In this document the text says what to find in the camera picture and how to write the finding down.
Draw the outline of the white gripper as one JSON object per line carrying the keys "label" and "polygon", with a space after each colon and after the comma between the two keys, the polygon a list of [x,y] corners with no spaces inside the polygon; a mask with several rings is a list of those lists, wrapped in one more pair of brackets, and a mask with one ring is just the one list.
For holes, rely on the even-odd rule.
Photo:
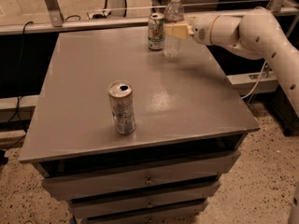
{"label": "white gripper", "polygon": [[212,25],[216,17],[214,15],[185,16],[187,23],[166,23],[164,32],[167,35],[179,39],[187,39],[192,35],[192,38],[199,44],[211,45]]}

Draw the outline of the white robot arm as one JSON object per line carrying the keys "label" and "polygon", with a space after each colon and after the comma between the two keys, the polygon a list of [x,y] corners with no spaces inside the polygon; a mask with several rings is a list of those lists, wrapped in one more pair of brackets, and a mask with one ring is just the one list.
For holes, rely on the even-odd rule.
{"label": "white robot arm", "polygon": [[[255,8],[242,17],[191,16],[170,22],[165,32],[202,45],[220,46],[247,58],[263,58],[294,109],[299,108],[299,52],[273,14]],[[299,150],[297,145],[266,157],[249,154],[217,200],[219,208],[200,215],[194,224],[298,224]]]}

